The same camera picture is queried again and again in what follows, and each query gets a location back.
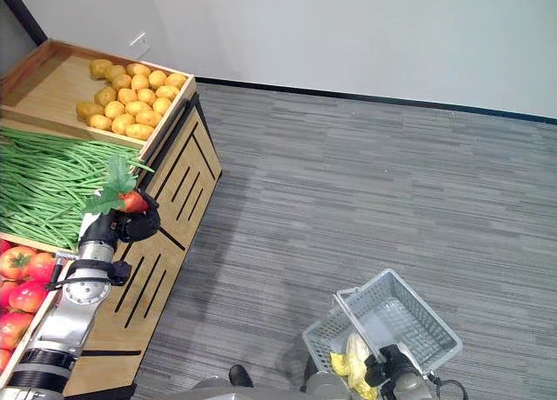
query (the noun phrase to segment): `basket handle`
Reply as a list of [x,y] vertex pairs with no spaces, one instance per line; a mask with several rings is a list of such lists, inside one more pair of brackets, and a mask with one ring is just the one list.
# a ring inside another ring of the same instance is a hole
[[386,360],[381,354],[381,352],[379,352],[379,348],[377,348],[375,344],[372,341],[370,341],[370,339],[367,337],[367,333],[366,330],[364,329],[364,326],[362,326],[362,323],[360,323],[358,318],[352,313],[352,310],[350,309],[348,304],[346,304],[346,300],[343,297],[345,295],[349,296],[357,291],[359,291],[359,287],[353,287],[347,290],[339,290],[332,295],[332,298],[334,299],[335,302],[337,302],[337,304],[339,305],[340,309],[344,312],[344,314],[348,316],[348,318],[354,325],[354,328],[356,328],[358,334],[364,340],[369,350],[373,353],[373,356],[375,357],[377,362],[383,363]]

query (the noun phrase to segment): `gray plastic basket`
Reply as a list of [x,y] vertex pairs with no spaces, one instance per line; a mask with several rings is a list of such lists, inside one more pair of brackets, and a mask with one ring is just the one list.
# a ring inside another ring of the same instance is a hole
[[303,334],[319,371],[332,371],[330,352],[345,352],[346,340],[355,331],[379,360],[380,348],[404,343],[423,374],[462,350],[456,334],[393,270],[333,297],[338,305]]

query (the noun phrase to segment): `black baseboard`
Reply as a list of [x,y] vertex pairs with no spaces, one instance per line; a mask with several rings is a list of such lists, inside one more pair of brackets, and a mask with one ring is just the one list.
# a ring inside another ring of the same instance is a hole
[[400,106],[426,107],[428,109],[464,111],[467,113],[476,113],[480,115],[488,115],[488,116],[496,116],[496,117],[511,117],[513,119],[528,120],[531,122],[557,124],[557,119],[552,117],[526,115],[523,113],[514,113],[512,111],[482,109],[481,107],[461,106],[458,104],[422,102],[420,100],[406,100],[404,98],[366,96],[363,94],[338,93],[336,91],[326,91],[326,90],[297,89],[295,87],[284,87],[280,85],[259,84],[259,83],[244,83],[241,81],[222,80],[218,78],[196,77],[196,80],[199,81],[200,83],[230,85],[233,87],[244,87],[247,89],[255,89],[255,90],[282,91],[286,93],[306,94],[308,96],[322,96],[322,97],[344,98],[347,100],[359,100],[362,102],[397,104]]

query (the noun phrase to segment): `black cable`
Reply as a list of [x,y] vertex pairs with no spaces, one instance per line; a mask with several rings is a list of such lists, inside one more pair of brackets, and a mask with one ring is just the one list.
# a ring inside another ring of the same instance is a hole
[[462,400],[469,400],[468,393],[466,392],[466,389],[464,388],[464,385],[462,385],[458,381],[456,381],[456,380],[445,380],[445,381],[443,381],[439,377],[435,376],[432,372],[427,375],[427,378],[429,378],[429,381],[431,381],[433,384],[435,384],[435,386],[436,386],[435,394],[437,394],[437,397],[439,398],[439,400],[441,400],[441,387],[443,387],[444,385],[448,385],[448,384],[456,385],[459,389],[462,390]]
[[111,283],[109,278],[101,278],[101,277],[90,277],[90,278],[67,278],[63,281],[58,281],[56,283],[49,283],[46,284],[46,289],[48,291],[53,290],[60,290],[64,284],[72,284],[72,283]]

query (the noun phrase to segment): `produce bin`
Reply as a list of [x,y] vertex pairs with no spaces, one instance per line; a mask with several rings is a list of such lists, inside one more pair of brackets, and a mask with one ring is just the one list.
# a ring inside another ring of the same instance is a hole
[[[132,265],[131,278],[124,287],[112,287],[101,305],[65,396],[133,384],[222,172],[193,75],[183,73],[187,81],[147,141],[91,128],[78,121],[76,103],[90,99],[103,86],[89,75],[89,62],[97,58],[123,66],[137,62],[50,40],[3,80],[4,126],[127,145],[137,149],[139,157],[155,170],[154,173],[141,171],[139,179],[140,186],[160,205],[161,230],[143,242],[119,244],[114,259]],[[152,70],[179,72],[152,63],[143,64]],[[40,250],[59,250],[26,237],[0,236]]]

